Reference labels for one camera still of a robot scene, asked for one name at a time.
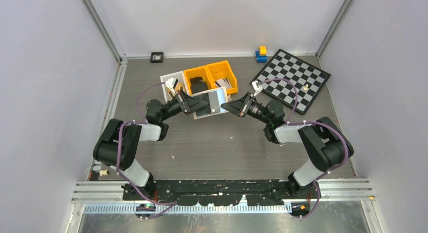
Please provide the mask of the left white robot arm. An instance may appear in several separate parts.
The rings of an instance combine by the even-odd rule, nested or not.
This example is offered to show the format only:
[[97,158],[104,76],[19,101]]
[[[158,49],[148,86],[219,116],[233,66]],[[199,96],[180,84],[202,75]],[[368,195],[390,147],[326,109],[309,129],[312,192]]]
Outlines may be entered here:
[[152,99],[146,104],[142,122],[109,120],[95,144],[93,158],[123,175],[136,186],[135,193],[141,199],[148,200],[154,195],[155,187],[153,175],[136,159],[139,143],[162,141],[169,129],[165,120],[180,113],[192,114],[208,105],[209,102],[192,97],[183,90],[176,92],[175,97],[166,103]]

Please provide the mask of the beige leather card holder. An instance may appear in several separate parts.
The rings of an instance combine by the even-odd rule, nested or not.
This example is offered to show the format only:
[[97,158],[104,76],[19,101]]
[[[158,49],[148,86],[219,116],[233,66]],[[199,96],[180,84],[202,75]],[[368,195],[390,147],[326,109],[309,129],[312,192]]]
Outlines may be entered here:
[[195,120],[228,112],[221,107],[222,104],[229,102],[225,87],[198,92],[191,96],[208,102],[207,106],[193,113]]

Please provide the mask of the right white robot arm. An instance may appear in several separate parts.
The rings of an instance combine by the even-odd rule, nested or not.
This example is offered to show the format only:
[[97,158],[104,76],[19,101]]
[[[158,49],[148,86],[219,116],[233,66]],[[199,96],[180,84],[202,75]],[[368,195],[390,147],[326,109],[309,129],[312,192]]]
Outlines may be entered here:
[[249,92],[221,107],[240,118],[248,115],[265,123],[264,135],[272,143],[304,146],[309,159],[291,173],[286,182],[290,195],[295,198],[301,198],[309,185],[341,167],[354,154],[350,142],[328,117],[312,122],[286,122],[281,102],[271,100],[264,106]]

